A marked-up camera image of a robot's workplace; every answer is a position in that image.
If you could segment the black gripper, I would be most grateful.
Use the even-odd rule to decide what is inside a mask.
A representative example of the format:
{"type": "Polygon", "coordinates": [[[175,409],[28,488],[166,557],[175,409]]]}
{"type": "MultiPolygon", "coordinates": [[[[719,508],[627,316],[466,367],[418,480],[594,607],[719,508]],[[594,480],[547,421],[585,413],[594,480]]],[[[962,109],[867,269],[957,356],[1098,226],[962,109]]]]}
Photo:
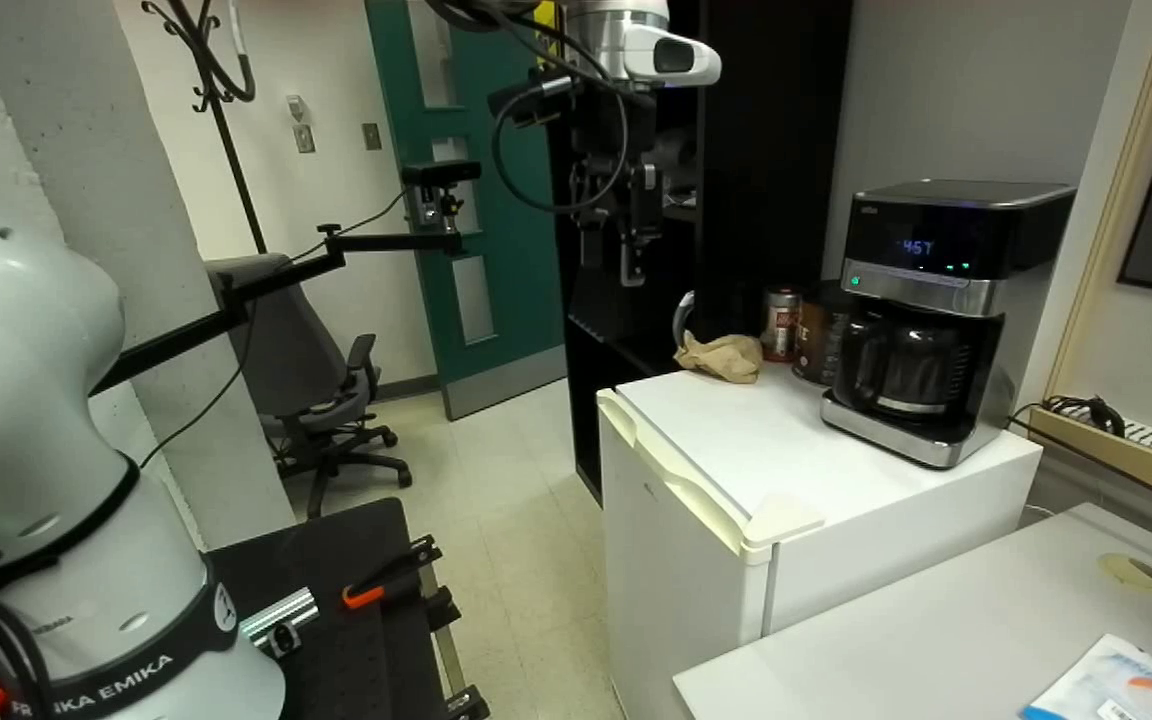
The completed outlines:
{"type": "MultiPolygon", "coordinates": [[[[662,203],[662,173],[651,159],[655,144],[655,100],[639,91],[594,87],[578,100],[573,118],[573,192],[578,219],[619,230],[616,276],[619,287],[644,287],[639,240],[662,203]]],[[[605,269],[605,230],[582,232],[582,269],[605,269]]]]}

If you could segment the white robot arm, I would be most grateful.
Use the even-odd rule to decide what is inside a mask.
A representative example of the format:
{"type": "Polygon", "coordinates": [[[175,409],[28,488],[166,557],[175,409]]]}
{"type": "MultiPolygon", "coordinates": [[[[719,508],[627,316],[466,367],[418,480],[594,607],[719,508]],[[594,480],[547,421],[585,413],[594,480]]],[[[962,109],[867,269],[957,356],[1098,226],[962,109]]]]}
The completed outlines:
{"type": "Polygon", "coordinates": [[[0,668],[19,720],[280,720],[287,681],[93,421],[115,279],[0,195],[0,668]]]}

